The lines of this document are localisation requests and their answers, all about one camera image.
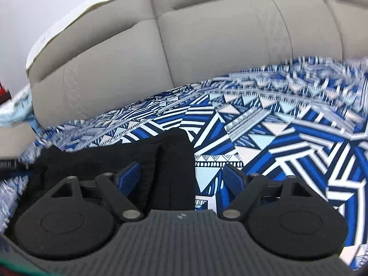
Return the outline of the black pants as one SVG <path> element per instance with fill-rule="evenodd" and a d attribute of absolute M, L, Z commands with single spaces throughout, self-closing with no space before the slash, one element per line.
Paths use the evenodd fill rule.
<path fill-rule="evenodd" d="M 142 177 L 129 200 L 143 213 L 152 209 L 189 211 L 195 208 L 195 161 L 187 132 L 172 128 L 133 143 L 116 143 L 68 153 L 56 147 L 41 152 L 33 175 L 17 203 L 11 222 L 57 183 L 68 176 L 93 180 L 103 173 L 118 173 L 130 163 L 140 165 Z"/>

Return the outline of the light blue clothes pile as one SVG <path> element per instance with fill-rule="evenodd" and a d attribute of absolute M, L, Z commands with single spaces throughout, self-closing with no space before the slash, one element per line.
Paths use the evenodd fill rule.
<path fill-rule="evenodd" d="M 28 84 L 11 100 L 1 105 L 1 127 L 11 127 L 35 119 L 32 106 L 31 86 Z"/>

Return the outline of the brown wooden cabinet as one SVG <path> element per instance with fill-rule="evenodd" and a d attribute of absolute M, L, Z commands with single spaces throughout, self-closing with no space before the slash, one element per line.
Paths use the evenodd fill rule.
<path fill-rule="evenodd" d="M 11 100 L 10 91 L 5 89 L 2 85 L 2 83 L 0 83 L 0 105 L 4 104 L 8 100 Z"/>

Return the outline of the blue white patterned cloth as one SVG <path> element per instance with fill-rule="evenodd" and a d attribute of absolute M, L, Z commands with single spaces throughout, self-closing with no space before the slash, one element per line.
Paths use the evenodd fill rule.
<path fill-rule="evenodd" d="M 366 275 L 367 63 L 299 57 L 37 130 L 2 275 Z"/>

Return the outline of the beige leather sofa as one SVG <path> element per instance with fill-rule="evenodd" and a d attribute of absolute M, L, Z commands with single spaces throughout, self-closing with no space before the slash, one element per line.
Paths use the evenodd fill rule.
<path fill-rule="evenodd" d="M 367 0 L 113 0 L 29 70 L 35 119 L 1 155 L 130 143 L 172 128 L 195 156 L 367 140 Z"/>

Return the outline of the white cloth on sofa back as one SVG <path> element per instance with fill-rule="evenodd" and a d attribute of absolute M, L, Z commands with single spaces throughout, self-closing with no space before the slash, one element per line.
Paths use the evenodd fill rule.
<path fill-rule="evenodd" d="M 45 49 L 46 45 L 49 44 L 49 42 L 51 42 L 75 21 L 80 19 L 84 14 L 91 11 L 95 6 L 101 6 L 111 1 L 113 0 L 85 0 L 82 4 L 79 4 L 79 6 L 71 10 L 64 17 L 53 23 L 53 25 L 51 25 L 51 27 L 49 27 L 49 29 L 47 29 L 47 31 L 40 36 L 40 38 L 38 38 L 28 53 L 25 67 L 27 78 L 29 78 L 29 70 L 31 69 L 34 61 Z"/>

